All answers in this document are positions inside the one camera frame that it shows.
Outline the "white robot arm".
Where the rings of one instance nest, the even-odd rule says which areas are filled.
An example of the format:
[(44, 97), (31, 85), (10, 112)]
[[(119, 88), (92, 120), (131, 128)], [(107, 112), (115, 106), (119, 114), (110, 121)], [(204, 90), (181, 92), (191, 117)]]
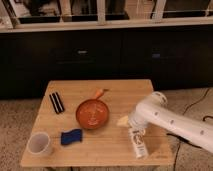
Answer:
[(167, 104), (163, 93), (152, 92), (138, 102), (129, 115), (121, 117), (117, 125), (144, 130), (151, 123), (213, 153), (213, 125), (178, 115), (169, 110)]

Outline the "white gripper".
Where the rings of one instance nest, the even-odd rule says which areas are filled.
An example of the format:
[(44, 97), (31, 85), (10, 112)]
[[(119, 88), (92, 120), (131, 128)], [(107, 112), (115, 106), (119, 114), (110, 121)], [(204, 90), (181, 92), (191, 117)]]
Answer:
[(117, 121), (120, 127), (128, 127), (129, 125), (135, 129), (143, 130), (148, 126), (148, 122), (136, 111), (130, 113), (129, 116), (123, 116)]

